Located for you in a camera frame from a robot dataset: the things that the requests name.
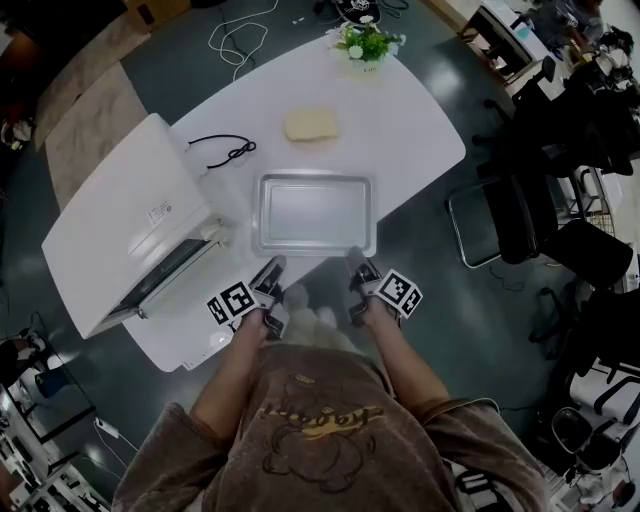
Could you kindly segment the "cardboard box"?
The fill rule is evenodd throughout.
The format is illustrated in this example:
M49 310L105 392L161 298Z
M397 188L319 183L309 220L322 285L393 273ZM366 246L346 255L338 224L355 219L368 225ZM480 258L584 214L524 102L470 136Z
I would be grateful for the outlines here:
M183 14L191 0L123 0L127 13L140 30L150 31Z

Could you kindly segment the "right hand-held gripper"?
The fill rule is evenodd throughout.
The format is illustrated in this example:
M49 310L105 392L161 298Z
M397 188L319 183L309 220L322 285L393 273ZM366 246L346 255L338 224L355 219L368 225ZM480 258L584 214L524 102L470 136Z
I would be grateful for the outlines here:
M357 246L347 252L346 265L350 275L349 291L360 297L360 302L349 309L351 323L356 327L363 324L362 316L372 297L385 303L398 325L408 319L422 301L423 294L412 281L395 270L382 276Z

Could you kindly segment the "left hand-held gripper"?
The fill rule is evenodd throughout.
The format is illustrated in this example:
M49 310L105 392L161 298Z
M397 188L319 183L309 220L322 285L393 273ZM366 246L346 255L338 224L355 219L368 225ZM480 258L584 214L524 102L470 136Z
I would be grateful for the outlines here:
M280 285L286 264L283 255L275 256L254 276L250 284L239 281L207 303L221 333L232 335L247 314L258 310L268 331L267 340L282 339L289 323L289 314L282 302L284 291Z

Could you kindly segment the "black chrome cantilever chair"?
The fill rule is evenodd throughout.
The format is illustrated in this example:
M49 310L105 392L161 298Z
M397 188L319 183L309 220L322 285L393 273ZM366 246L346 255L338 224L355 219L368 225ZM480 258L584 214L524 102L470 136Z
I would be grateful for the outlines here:
M498 250L477 261L467 257L454 204L481 191L489 208ZM500 173L452 190L444 202L463 265L477 269L497 259L520 264L543 253L547 239L558 230L558 221L547 178L535 173Z

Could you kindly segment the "white toaster oven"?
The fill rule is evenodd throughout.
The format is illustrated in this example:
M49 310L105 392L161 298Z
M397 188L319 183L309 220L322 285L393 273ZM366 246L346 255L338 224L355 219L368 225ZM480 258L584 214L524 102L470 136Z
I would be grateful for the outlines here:
M214 243L204 224L224 213L206 193L207 168L158 115L140 122L100 162L61 212L42 249L58 293L88 339L142 315L164 285Z

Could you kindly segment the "person's left forearm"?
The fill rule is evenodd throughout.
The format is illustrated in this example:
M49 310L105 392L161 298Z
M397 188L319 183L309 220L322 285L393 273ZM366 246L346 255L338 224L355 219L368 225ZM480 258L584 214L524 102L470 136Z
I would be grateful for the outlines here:
M232 441L237 433L256 358L266 336L263 313L255 309L241 321L221 364L191 408L190 418L220 442Z

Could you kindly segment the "silver baking tray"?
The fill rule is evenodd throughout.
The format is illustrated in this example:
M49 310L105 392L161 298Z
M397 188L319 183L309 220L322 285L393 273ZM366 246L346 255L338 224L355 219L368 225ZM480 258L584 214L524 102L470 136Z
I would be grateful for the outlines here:
M373 177L321 169L278 169L256 176L252 245L261 255L344 256L377 251Z

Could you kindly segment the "potted plant white flowers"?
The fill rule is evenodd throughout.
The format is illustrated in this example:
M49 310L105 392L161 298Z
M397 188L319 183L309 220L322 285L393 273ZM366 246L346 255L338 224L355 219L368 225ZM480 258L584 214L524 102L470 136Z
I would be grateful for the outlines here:
M407 40L405 34L381 31L371 15L363 15L357 22L345 21L329 29L325 38L331 60L342 72L353 75L377 73Z

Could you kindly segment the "white black office chair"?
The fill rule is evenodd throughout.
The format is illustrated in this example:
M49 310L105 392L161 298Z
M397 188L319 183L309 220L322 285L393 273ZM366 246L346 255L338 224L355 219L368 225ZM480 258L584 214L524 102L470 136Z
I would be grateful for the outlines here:
M640 375L592 367L569 384L571 403L551 419L570 457L562 476L583 512L614 512L636 494L625 452L640 432Z

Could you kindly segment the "person's left shoe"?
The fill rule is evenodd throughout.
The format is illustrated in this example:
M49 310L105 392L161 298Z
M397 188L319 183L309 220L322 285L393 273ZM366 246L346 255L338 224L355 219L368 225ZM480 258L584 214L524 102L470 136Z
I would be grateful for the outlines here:
M309 309L309 295L300 283L294 283L284 293L284 307L292 315Z

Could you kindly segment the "person's right forearm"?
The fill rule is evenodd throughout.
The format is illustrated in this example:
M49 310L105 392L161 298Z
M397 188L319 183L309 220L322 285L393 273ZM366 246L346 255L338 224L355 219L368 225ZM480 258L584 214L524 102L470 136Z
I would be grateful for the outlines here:
M448 390L405 339L383 301L377 297L368 300L363 322L381 356L397 400L425 426L433 410L450 400Z

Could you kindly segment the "beige trousers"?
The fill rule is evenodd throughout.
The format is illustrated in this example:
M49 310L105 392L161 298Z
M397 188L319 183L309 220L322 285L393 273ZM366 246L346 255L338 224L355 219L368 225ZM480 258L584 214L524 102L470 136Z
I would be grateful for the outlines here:
M289 323L282 338L284 344L321 348L361 354L354 343L338 327L331 328L321 322L316 310L309 308L289 314Z

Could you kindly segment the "bread slice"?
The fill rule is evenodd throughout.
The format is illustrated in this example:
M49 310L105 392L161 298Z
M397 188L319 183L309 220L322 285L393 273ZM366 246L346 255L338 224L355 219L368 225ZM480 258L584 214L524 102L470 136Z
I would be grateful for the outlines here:
M284 134L292 142L314 142L340 136L338 118L333 109L301 107L284 117Z

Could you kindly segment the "white office desk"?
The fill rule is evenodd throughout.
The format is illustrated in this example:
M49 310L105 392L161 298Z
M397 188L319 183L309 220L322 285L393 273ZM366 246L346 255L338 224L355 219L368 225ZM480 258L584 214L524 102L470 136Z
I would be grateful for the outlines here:
M549 51L523 14L503 0L480 0L457 31L513 96L542 69Z

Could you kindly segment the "brown printed shirt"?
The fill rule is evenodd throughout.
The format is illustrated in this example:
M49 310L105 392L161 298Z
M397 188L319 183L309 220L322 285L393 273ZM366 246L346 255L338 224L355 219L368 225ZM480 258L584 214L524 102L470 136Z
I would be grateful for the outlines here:
M460 512L457 469L513 512L547 512L543 474L488 399L411 413L367 358L263 349L229 440L168 404L115 492L113 512Z

